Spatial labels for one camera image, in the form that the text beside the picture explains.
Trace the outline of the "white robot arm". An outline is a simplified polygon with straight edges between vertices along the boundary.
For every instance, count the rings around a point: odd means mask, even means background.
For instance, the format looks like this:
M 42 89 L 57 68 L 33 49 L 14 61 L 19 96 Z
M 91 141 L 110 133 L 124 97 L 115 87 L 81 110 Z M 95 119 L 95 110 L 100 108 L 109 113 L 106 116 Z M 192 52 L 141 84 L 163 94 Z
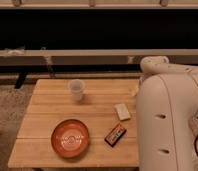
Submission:
M 165 56 L 140 62 L 136 97 L 140 171 L 193 171 L 189 120 L 198 115 L 198 66 Z

